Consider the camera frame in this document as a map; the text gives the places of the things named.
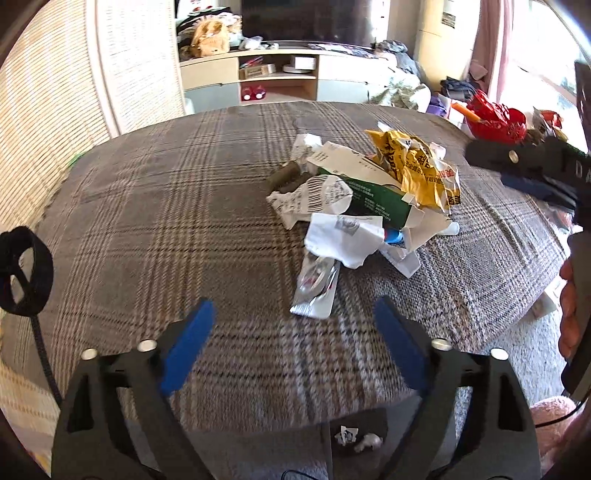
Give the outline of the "person's right hand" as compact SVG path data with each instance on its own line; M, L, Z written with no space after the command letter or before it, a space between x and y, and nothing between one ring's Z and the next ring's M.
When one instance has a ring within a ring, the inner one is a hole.
M580 329L576 319L577 292L571 258L561 267L560 277L566 281L560 295L562 320L560 324L559 351L565 359L570 359L580 341Z

